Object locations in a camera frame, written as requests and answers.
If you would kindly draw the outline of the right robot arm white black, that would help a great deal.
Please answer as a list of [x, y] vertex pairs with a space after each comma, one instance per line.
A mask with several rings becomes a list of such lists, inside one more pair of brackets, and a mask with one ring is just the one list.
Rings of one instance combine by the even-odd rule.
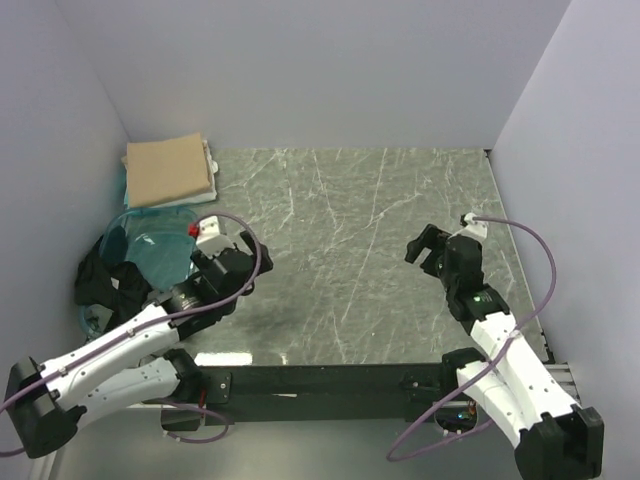
[[426, 411], [465, 395], [508, 438], [524, 479], [595, 479], [602, 473], [604, 421], [571, 396], [537, 357], [503, 297], [484, 279], [483, 243], [491, 218], [473, 213], [448, 233], [429, 224], [406, 247], [438, 279], [452, 316], [474, 341], [442, 358], [445, 395]]

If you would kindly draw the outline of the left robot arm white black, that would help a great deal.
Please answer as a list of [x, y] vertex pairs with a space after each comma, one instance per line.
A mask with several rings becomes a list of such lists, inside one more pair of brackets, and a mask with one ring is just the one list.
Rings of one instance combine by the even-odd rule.
[[1, 410], [20, 445], [2, 457], [44, 457], [93, 421], [136, 403], [193, 399], [200, 372], [177, 343], [232, 314], [238, 298], [273, 268], [253, 231], [240, 236], [248, 252], [223, 233], [198, 234], [197, 271], [187, 280], [91, 343], [43, 363], [31, 357], [15, 363]]

